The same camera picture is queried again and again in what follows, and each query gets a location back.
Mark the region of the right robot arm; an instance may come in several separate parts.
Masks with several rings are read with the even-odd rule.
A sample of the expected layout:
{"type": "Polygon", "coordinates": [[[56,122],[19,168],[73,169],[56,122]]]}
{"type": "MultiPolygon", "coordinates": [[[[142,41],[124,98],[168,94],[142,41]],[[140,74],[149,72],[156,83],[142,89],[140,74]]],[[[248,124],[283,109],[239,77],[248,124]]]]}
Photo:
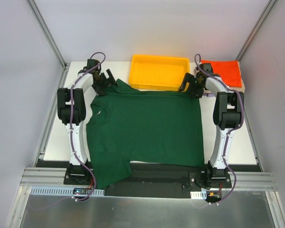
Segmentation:
{"type": "Polygon", "coordinates": [[[191,98],[201,98],[204,90],[209,90],[216,98],[213,110],[213,123],[216,126],[216,139],[212,156],[209,160],[208,172],[204,175],[205,184],[216,187],[221,182],[221,175],[228,167],[228,156],[235,131],[244,122],[244,94],[229,88],[218,76],[208,76],[203,73],[192,75],[186,73],[179,88],[180,92],[189,92],[191,98]]]}

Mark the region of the green t-shirt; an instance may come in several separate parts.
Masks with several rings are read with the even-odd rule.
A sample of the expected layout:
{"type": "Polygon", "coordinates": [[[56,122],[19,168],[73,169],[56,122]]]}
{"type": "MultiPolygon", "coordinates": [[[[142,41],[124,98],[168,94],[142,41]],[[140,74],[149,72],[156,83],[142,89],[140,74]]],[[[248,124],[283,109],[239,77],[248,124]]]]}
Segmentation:
{"type": "Polygon", "coordinates": [[[96,184],[131,176],[130,163],[203,167],[199,99],[174,91],[140,91],[122,80],[96,96],[86,138],[96,184]]]}

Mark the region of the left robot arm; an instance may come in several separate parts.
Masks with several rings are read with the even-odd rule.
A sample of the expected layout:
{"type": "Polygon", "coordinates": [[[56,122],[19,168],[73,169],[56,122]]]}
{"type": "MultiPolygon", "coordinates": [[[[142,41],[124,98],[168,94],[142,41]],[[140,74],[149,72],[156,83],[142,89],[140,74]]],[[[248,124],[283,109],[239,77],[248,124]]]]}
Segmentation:
{"type": "Polygon", "coordinates": [[[87,162],[83,137],[86,119],[85,92],[92,88],[97,96],[104,96],[107,88],[117,85],[110,69],[105,73],[100,70],[86,73],[82,70],[71,85],[57,90],[57,115],[67,131],[70,165],[80,166],[87,162]]]}

